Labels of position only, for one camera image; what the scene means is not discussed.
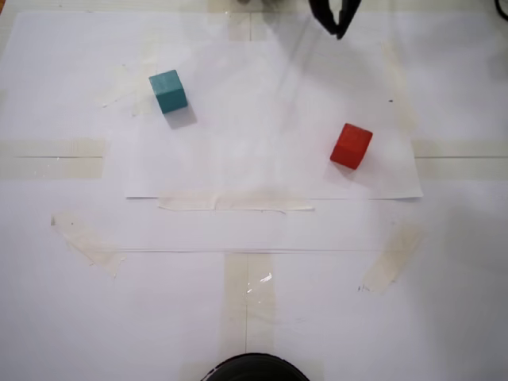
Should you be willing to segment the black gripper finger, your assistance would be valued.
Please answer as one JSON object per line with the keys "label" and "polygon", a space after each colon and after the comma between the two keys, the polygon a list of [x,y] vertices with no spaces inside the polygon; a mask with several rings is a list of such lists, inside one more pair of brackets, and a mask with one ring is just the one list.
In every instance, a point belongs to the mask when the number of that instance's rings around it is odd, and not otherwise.
{"label": "black gripper finger", "polygon": [[352,19],[355,17],[359,9],[361,0],[343,0],[342,7],[339,12],[338,25],[337,25],[337,39],[341,40],[346,34]]}
{"label": "black gripper finger", "polygon": [[330,7],[329,0],[309,0],[310,10],[319,24],[332,36],[338,37],[339,20]]}

